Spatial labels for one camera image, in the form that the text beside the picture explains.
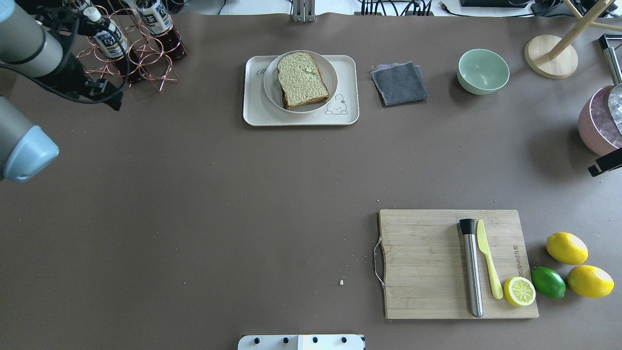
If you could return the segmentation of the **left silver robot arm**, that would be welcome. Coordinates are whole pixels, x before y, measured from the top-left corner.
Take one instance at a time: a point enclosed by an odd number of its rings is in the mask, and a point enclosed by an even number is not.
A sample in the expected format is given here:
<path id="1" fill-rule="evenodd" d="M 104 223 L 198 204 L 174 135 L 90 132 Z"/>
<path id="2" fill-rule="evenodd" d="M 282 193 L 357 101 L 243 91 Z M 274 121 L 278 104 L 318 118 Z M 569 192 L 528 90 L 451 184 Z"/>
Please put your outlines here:
<path id="1" fill-rule="evenodd" d="M 79 35 L 111 35 L 111 22 L 95 7 L 78 13 L 68 7 L 47 7 L 39 2 L 1 2 L 1 67 L 13 71 L 65 100 L 79 104 L 121 107 L 123 88 L 104 78 L 94 80 L 72 53 Z M 1 178 L 15 183 L 29 181 L 59 155 L 56 143 L 1 98 Z"/>

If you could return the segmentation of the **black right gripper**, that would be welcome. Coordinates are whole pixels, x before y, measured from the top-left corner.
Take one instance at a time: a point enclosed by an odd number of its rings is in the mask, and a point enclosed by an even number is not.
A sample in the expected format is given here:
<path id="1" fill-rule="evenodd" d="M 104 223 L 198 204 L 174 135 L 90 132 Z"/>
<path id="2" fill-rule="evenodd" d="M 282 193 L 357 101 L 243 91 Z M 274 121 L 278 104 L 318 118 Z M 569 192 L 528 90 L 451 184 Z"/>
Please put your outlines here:
<path id="1" fill-rule="evenodd" d="M 588 172 L 592 177 L 596 177 L 608 171 L 618 169 L 622 166 L 622 149 L 618 148 L 595 160 L 595 164 L 588 167 Z"/>

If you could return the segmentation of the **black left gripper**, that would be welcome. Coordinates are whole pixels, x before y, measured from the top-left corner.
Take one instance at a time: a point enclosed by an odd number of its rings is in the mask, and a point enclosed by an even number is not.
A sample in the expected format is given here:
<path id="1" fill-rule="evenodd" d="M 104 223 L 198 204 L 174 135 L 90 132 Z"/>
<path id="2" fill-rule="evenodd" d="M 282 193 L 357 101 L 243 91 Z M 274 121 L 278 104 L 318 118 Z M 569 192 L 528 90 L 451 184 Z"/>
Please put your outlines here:
<path id="1" fill-rule="evenodd" d="M 105 104 L 120 111 L 122 89 L 104 78 L 93 79 L 76 58 L 61 63 L 53 71 L 53 88 L 69 101 L 82 104 Z"/>

